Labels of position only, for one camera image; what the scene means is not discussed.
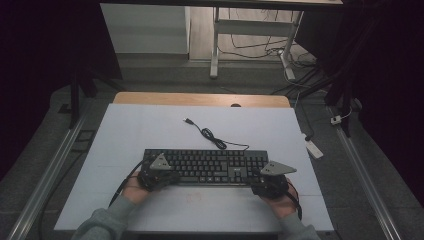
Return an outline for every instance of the person's left hand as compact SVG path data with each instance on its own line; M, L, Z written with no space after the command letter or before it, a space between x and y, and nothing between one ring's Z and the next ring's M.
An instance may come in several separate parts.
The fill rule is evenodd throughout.
M131 202L135 204L140 204L146 199L149 195L149 192L146 189L143 189L138 184L137 175L138 171L134 172L132 176L128 179L127 184L124 186L124 190L121 195L128 198Z

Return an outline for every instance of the keyboard cable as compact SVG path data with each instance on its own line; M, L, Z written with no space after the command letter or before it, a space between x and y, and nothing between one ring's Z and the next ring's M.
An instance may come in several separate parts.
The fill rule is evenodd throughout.
M213 135L211 130L209 130L208 128L200 129L199 126L197 126L197 124L195 124L193 121L191 121L188 118L184 118L183 121L190 124L190 125L196 126L197 129L199 129L199 132L202 134L203 137L205 137L209 141L213 142L221 150L227 149L226 143L231 144L231 145L246 147L245 149L243 149L243 151L247 150L250 147L249 145L246 145L246 144L232 143L232 142L223 141L219 138L215 138L215 136Z

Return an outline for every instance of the metal rail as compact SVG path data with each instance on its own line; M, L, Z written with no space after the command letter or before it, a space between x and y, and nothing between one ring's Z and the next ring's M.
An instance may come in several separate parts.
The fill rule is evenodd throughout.
M40 211L44 201L46 201L46 198L53 186L53 183L55 182L56 177L59 174L59 171L66 160L66 157L68 156L73 142L78 136L78 132L86 119L88 110L91 108L92 103L93 100L86 99L82 104L81 117L76 122L74 128L69 129L66 133L62 143L60 144L53 158L50 160L46 171L44 172L37 186L35 187L35 190L32 192L31 197L26 203L21 215L13 226L12 231L10 232L7 239L14 240L26 238L26 235L31 229L31 226L34 223L38 212Z
M384 234L387 239L390 240L401 240L399 231L397 230L396 224L393 221L392 216L390 215L386 204L381 199L364 163L362 162L361 157L359 156L358 151L356 150L355 145L352 140L344 134L343 130L340 127L337 127L337 134L339 135L340 141L349 157L349 160L353 166L353 169L358 176L359 182L364 189L365 195L368 198L368 201L371 207L374 209L377 219L380 222L381 228L383 229Z

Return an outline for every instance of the hand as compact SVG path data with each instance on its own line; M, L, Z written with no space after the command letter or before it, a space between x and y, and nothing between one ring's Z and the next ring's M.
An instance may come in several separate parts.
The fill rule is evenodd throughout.
M296 194L296 191L294 190L291 184L289 184L288 192L291 193L291 195L293 195L296 199L299 199L299 196ZM287 196L283 196L277 199L268 199L265 197L261 197L261 199L268 203L268 205L271 207L272 211L278 219L286 217L296 212L296 205Z
M128 198L135 204L140 204L149 195L149 192L140 187L137 180L138 171L134 172L133 175L128 179L127 184L124 186L124 190L121 195Z

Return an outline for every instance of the wall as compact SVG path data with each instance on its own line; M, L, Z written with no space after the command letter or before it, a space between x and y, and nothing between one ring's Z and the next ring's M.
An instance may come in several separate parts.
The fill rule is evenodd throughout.
M189 52L189 7L101 4L116 53Z

